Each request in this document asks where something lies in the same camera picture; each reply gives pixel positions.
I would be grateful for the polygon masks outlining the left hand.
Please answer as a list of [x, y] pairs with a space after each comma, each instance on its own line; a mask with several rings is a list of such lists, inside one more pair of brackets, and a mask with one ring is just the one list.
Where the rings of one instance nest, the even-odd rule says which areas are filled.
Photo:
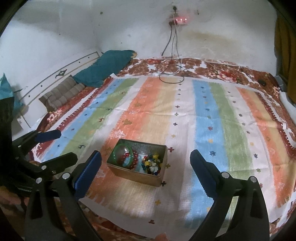
[[1, 209], [6, 218], [16, 224], [24, 223], [24, 212], [21, 210], [21, 200], [5, 186], [1, 186]]

